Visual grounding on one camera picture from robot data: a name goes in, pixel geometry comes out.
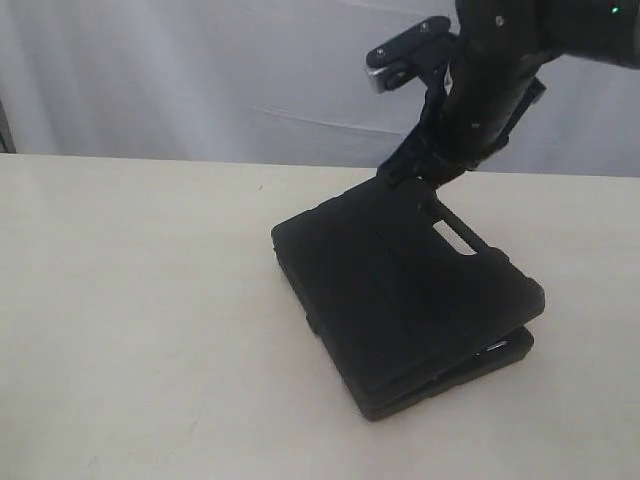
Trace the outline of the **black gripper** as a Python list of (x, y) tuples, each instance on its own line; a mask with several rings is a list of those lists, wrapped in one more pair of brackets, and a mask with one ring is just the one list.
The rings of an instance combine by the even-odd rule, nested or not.
[(509, 143), (546, 91), (537, 78), (545, 51), (534, 37), (482, 45), (457, 38), (437, 102), (377, 168), (388, 186), (420, 178), (432, 189), (476, 169)]

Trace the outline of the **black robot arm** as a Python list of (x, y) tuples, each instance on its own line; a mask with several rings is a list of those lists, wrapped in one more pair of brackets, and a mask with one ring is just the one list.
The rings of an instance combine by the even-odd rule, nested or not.
[(377, 169), (396, 186), (438, 188), (504, 149), (545, 93), (543, 65), (572, 56), (639, 67), (636, 1), (458, 1), (458, 32), (431, 16), (370, 50), (367, 73), (380, 93), (414, 79), (426, 87), (415, 127)]

